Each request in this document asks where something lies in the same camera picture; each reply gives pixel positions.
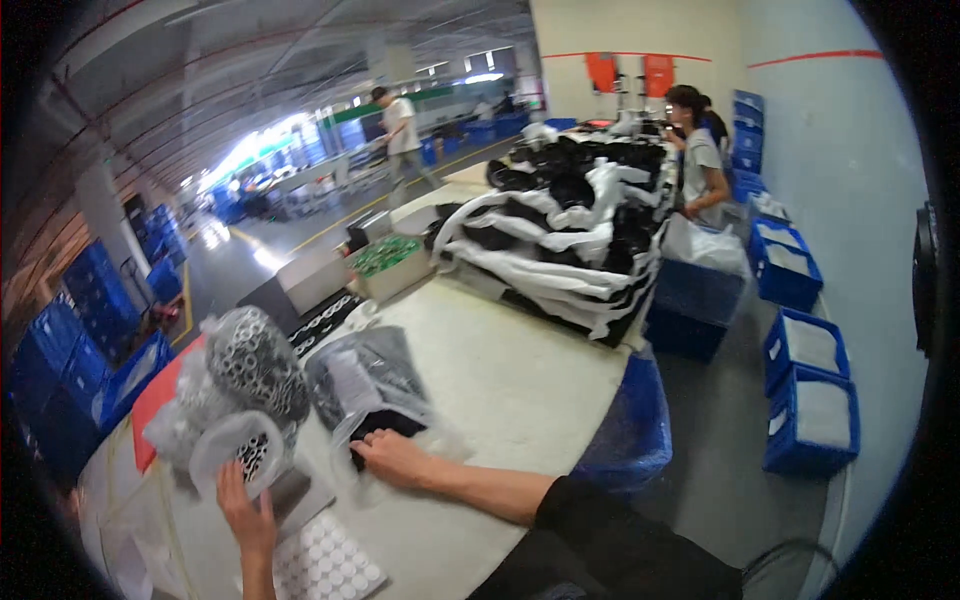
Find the white t-shirt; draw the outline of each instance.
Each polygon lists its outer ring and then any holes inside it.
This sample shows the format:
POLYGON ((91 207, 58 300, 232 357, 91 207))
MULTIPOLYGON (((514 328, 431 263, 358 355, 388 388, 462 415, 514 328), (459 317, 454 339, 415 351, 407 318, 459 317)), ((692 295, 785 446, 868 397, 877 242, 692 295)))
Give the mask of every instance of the white t-shirt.
POLYGON ((398 133, 387 145, 388 155, 398 155, 401 152, 410 152, 420 148, 417 138, 417 116, 414 113, 414 103, 406 98, 397 98, 383 109, 383 124, 387 126, 387 133, 392 132, 400 124, 400 119, 409 118, 410 121, 403 131, 398 133))
MULTIPOLYGON (((707 194, 707 177, 704 168, 723 169, 723 161, 717 151, 710 130, 699 129, 686 137, 684 151, 684 204, 696 202, 707 194)), ((723 225, 723 208, 715 204, 697 213, 697 221, 710 228, 723 225)))
POLYGON ((481 102, 477 105, 477 108, 473 110, 473 114, 480 117, 481 121, 492 121, 493 120, 493 107, 487 104, 486 102, 481 102))

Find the white table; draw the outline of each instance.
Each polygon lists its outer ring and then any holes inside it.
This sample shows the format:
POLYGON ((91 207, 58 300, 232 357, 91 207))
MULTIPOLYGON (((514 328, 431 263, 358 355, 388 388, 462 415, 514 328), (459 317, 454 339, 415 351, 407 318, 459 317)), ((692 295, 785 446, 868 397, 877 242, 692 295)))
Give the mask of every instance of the white table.
MULTIPOLYGON (((446 185, 398 211, 464 202, 477 195, 475 186, 460 185, 446 185)), ((589 343, 546 321, 481 299, 443 277, 426 280, 382 307, 381 323, 405 329, 430 398, 464 434, 474 452, 468 462, 485 467, 569 472, 606 415, 629 355, 624 347, 610 350, 589 343)), ((641 343, 635 331, 627 341, 641 343)), ((123 481, 120 491, 128 493, 130 482, 139 477, 132 466, 129 436, 129 428, 126 433, 118 429, 98 450, 84 471, 91 488, 106 476, 112 490, 117 487, 113 481, 123 481), (129 460, 118 462, 123 453, 130 454, 129 460)), ((390 584, 374 596, 376 600, 466 598, 524 534, 520 527, 466 506, 388 488, 378 503, 361 506, 333 476, 329 434, 314 415, 300 431, 297 452, 334 486, 337 500, 327 510, 388 573, 390 584)), ((238 550, 215 503, 197 502, 178 491, 160 461, 150 473, 161 478, 160 487, 169 493, 169 517, 194 600, 240 598, 238 550)), ((103 505, 101 499, 99 510, 103 505)), ((88 525, 98 510, 88 506, 85 512, 88 525)), ((98 549, 88 539, 84 538, 87 551, 96 554, 98 549)))

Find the hand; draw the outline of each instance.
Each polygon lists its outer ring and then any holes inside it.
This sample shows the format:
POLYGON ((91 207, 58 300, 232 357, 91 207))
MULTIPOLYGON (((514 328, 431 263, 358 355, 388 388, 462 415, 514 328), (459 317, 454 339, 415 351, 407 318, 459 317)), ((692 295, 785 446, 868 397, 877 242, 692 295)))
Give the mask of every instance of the hand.
POLYGON ((260 512, 256 511, 247 498, 239 461, 222 465, 217 472, 217 504, 240 545, 240 560, 269 561, 276 545, 274 503, 270 492, 264 490, 260 494, 260 512))
POLYGON ((377 429, 363 442, 350 442, 350 448, 364 458, 371 473, 398 488, 423 488, 447 465, 393 429, 377 429))
POLYGON ((696 205, 696 203, 687 204, 684 206, 684 216, 688 220, 693 221, 697 218, 698 214, 700 214, 700 206, 696 205))

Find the cable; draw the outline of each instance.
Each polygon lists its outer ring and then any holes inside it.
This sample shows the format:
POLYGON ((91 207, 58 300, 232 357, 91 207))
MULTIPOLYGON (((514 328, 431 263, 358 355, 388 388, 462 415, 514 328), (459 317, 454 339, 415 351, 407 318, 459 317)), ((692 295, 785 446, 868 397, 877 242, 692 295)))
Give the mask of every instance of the cable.
POLYGON ((746 586, 755 578, 755 576, 757 576, 760 571, 786 556, 791 549, 808 550, 814 554, 819 554, 829 562, 830 566, 833 567, 834 572, 840 572, 840 565, 833 558, 833 555, 830 554, 830 551, 824 546, 816 541, 804 540, 802 538, 791 538, 790 540, 784 540, 766 552, 763 552, 755 559, 750 561, 747 566, 743 567, 741 570, 741 585, 746 586))

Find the black sleeve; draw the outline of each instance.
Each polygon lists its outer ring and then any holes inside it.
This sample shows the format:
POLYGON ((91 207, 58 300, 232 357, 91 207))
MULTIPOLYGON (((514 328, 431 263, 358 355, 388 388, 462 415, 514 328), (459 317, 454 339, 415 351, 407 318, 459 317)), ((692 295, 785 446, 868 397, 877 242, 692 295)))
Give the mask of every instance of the black sleeve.
POLYGON ((589 483, 558 479, 537 510, 534 528, 559 536, 614 595, 739 597, 738 569, 589 483))

